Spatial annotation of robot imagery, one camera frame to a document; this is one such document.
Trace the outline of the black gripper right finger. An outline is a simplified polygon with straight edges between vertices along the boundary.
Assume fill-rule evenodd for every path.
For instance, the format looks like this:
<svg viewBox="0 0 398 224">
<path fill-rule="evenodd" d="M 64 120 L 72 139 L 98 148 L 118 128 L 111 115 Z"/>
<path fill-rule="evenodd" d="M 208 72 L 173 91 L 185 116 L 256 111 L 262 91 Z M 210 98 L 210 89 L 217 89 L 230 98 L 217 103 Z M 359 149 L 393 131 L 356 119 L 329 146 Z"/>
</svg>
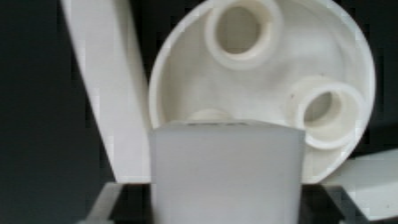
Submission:
<svg viewBox="0 0 398 224">
<path fill-rule="evenodd" d="M 368 224 L 368 218 L 342 186 L 302 186 L 301 224 Z"/>
</svg>

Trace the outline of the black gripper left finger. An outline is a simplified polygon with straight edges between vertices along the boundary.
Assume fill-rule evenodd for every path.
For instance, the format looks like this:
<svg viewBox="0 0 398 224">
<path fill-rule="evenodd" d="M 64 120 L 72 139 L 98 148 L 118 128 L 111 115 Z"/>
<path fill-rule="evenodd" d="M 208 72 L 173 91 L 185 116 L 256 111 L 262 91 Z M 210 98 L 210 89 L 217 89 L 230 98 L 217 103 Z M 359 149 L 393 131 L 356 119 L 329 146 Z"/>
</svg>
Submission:
<svg viewBox="0 0 398 224">
<path fill-rule="evenodd" d="M 150 185 L 109 182 L 77 224 L 153 224 Z"/>
</svg>

